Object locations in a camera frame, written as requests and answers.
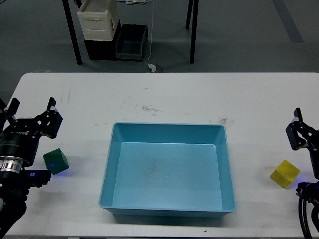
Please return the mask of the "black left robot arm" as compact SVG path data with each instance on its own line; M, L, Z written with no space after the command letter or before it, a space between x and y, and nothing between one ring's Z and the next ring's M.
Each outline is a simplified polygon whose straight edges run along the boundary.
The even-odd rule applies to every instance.
M0 103L0 236L25 214L30 188L40 188L51 178L51 172L30 170L42 136L54 139L62 123L56 100L50 98L46 110L34 118L19 118L15 114L19 100Z

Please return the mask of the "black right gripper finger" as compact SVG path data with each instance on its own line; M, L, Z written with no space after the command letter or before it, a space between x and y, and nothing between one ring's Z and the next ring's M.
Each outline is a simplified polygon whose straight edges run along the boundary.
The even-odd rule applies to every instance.
M319 131L307 125L303 121L300 108L294 111L294 118L286 128L286 134L292 150L308 148L309 150L319 149Z

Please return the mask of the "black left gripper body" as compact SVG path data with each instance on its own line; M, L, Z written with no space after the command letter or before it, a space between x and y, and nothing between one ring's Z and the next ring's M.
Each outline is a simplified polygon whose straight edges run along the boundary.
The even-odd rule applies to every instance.
M35 121L31 118L17 119L14 126L8 126L0 137L0 156L15 157L23 160L23 167L34 163L39 145L39 136L35 136Z

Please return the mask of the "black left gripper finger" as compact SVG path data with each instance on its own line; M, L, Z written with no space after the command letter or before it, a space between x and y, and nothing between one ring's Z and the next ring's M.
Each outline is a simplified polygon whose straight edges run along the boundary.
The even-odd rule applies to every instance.
M50 139L54 139L57 137L63 118L55 106L56 100L54 97L50 97L45 112L35 118L33 133L35 138L46 136Z
M17 98L13 98L10 105L7 106L5 102L0 100L0 127L3 128L6 121L9 122L9 125L16 125L16 118L14 115L16 114L19 107L19 100Z

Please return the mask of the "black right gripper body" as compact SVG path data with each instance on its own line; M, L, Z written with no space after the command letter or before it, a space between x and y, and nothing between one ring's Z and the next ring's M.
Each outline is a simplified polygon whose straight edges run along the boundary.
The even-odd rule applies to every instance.
M319 178L319 147L314 143L308 141L308 150L310 153L310 160L313 168L314 177Z

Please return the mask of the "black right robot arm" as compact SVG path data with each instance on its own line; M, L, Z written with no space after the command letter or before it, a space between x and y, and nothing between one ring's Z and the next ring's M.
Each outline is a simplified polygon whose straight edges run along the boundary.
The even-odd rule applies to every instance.
M319 131L307 125L303 121L300 108L294 111L294 118L286 127L286 134L291 148L297 151L306 148L310 154L310 160L314 177L319 178ZM312 204L311 220L314 227L319 229L319 183L301 182L296 189L299 196L298 213L304 238L311 239L312 234L308 223L307 205Z

